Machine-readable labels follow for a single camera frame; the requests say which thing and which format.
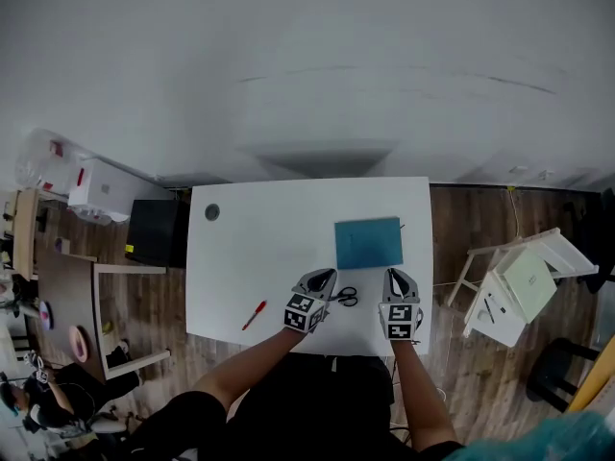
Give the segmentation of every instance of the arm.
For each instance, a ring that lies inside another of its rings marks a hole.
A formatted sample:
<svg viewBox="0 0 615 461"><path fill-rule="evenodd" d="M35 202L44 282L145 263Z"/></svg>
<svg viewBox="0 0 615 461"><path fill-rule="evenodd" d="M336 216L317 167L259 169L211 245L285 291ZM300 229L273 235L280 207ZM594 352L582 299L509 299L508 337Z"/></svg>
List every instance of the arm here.
<svg viewBox="0 0 615 461"><path fill-rule="evenodd" d="M73 410L73 407L71 406L70 401L66 397L66 394L62 389L60 389L60 386L56 384L56 377L53 370L45 369L45 372L48 375L48 383L49 387L51 388L51 392L54 394L54 397L56 398L56 401L58 402L60 408L66 410L71 415L74 415L75 410Z"/></svg>
<svg viewBox="0 0 615 461"><path fill-rule="evenodd" d="M418 451L447 441L457 442L446 406L409 341L392 341L402 385L407 427Z"/></svg>
<svg viewBox="0 0 615 461"><path fill-rule="evenodd" d="M284 328L271 338L222 362L195 384L217 398L227 413L233 402L263 379L306 336Z"/></svg>

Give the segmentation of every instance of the white table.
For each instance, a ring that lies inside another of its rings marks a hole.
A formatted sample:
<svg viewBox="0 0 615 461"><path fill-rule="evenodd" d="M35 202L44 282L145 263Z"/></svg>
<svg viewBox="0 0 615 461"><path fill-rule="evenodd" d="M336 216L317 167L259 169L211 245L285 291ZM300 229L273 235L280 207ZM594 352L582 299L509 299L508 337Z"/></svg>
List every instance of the white table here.
<svg viewBox="0 0 615 461"><path fill-rule="evenodd" d="M205 217L217 204L217 220ZM185 284L188 333L254 345L283 326L283 308L299 278L335 268L334 223L399 217L404 264L416 280L424 312L415 339L427 353L431 334L431 199L427 178L361 178L251 182L195 187L192 192ZM355 307L331 315L296 352L392 355L377 304L385 268L340 271L334 292L352 285ZM241 327L262 301L265 309Z"/></svg>

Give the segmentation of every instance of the black stool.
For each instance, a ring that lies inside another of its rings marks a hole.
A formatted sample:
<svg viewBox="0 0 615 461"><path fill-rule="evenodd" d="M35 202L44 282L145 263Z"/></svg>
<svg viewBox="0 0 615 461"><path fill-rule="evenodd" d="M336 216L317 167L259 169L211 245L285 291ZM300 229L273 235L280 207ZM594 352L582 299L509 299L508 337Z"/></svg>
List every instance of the black stool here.
<svg viewBox="0 0 615 461"><path fill-rule="evenodd" d="M526 387L529 400L544 400L559 411L566 411L569 403L555 391L561 389L571 395L577 392L577 386L564 378L570 369L573 355L594 361L599 354L598 351L574 344L566 338L556 338L540 353L531 368Z"/></svg>

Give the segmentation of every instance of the white wall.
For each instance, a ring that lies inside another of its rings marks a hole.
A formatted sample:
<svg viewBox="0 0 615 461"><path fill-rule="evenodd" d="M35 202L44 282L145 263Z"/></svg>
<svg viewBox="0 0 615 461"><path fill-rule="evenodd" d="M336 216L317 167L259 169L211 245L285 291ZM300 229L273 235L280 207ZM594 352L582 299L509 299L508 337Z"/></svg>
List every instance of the white wall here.
<svg viewBox="0 0 615 461"><path fill-rule="evenodd" d="M0 0L0 15L0 179L34 127L181 181L615 172L615 0Z"/></svg>

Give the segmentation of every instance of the white chair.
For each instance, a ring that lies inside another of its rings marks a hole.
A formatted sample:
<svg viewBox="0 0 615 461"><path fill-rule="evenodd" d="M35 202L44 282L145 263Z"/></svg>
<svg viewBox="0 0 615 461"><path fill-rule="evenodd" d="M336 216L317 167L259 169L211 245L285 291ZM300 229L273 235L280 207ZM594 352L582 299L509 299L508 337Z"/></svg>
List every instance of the white chair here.
<svg viewBox="0 0 615 461"><path fill-rule="evenodd" d="M512 309L508 309L507 312L500 311L501 303L515 299L515 296L510 295L508 289L501 285L495 270L498 263L511 250L524 247L531 249L545 261L553 279L598 273L598 266L592 264L568 239L561 235L558 228L525 239L518 239L509 244L469 250L461 274L446 301L446 306L450 307L461 285L475 292L474 299L463 318L466 324L463 331L464 336L469 336L472 329L476 329L509 347L517 343L526 322ZM491 259L485 276L480 285L476 286L465 277L475 256L479 255L491 255ZM497 323L494 323L493 312L498 312Z"/></svg>

